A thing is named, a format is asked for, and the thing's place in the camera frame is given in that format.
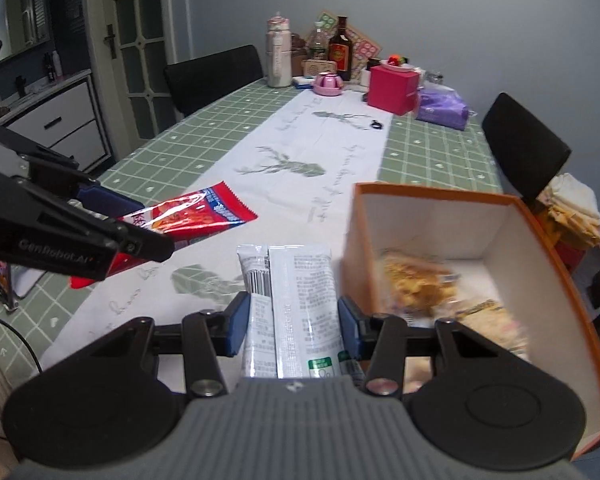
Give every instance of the green checkered tablecloth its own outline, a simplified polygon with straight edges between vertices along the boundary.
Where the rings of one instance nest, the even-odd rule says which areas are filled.
[[[262,81],[245,86],[180,121],[100,180],[147,205],[177,196],[297,94],[294,88],[272,89]],[[501,191],[489,147],[475,123],[458,132],[410,117],[394,117],[378,180]],[[0,304],[0,318],[41,356],[92,289],[72,290],[65,276],[47,273],[13,314]],[[1,325],[0,367],[14,385],[34,369],[27,349]]]

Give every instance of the barcode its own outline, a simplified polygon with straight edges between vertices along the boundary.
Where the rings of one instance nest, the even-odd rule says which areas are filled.
[[[261,294],[271,297],[271,276],[268,270],[250,270],[247,282],[251,294]]]

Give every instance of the drawer handle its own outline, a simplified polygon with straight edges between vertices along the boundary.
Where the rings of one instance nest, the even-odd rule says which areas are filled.
[[[52,126],[56,126],[56,124],[58,124],[60,121],[62,121],[62,117],[56,117],[53,121],[51,121],[50,123],[45,124],[45,130],[48,130],[49,128],[51,128]]]

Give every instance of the green label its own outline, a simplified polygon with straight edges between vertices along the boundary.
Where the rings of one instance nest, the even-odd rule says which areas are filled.
[[[310,59],[327,59],[327,49],[319,46],[310,48]]]
[[[365,373],[360,368],[360,364],[350,357],[349,352],[346,350],[338,352],[338,361],[341,375],[350,375],[356,386],[360,386],[365,381]]]
[[[311,359],[309,361],[310,377],[325,378],[334,377],[334,375],[335,373],[330,357],[323,357],[321,359]]]

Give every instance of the gray plastic base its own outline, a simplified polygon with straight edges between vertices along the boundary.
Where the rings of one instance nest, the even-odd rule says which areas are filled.
[[[157,447],[106,468],[60,471],[24,461],[12,480],[583,480],[567,461],[498,473],[444,455],[395,399],[357,391],[349,377],[243,379],[219,399],[195,400]]]

